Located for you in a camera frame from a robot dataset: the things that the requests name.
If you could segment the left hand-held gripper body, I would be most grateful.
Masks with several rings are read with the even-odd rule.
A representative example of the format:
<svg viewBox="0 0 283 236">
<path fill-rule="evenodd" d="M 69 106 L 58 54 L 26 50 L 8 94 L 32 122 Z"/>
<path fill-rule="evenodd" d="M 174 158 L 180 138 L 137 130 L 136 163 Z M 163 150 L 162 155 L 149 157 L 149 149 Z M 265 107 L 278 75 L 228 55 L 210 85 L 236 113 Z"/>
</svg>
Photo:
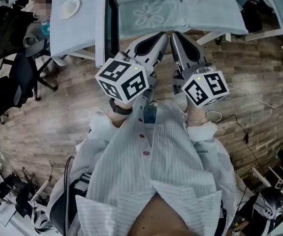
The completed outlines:
<svg viewBox="0 0 283 236">
<path fill-rule="evenodd" d="M 95 78 L 106 95 L 129 103 L 148 89 L 156 86 L 154 69 L 159 62 L 159 52 L 146 55 L 133 50 L 118 52 L 113 58 L 97 58 L 99 68 Z"/>
</svg>

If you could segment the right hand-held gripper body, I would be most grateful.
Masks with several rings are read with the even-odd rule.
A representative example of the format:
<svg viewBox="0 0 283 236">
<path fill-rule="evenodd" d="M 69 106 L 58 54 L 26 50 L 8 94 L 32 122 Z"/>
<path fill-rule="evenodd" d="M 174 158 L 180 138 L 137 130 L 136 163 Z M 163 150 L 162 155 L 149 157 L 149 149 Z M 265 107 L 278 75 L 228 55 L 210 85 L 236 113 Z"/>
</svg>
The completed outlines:
<svg viewBox="0 0 283 236">
<path fill-rule="evenodd" d="M 193 65 L 173 73 L 173 92 L 184 93 L 196 107 L 214 104 L 227 95 L 229 88 L 221 71 L 211 63 Z"/>
</svg>

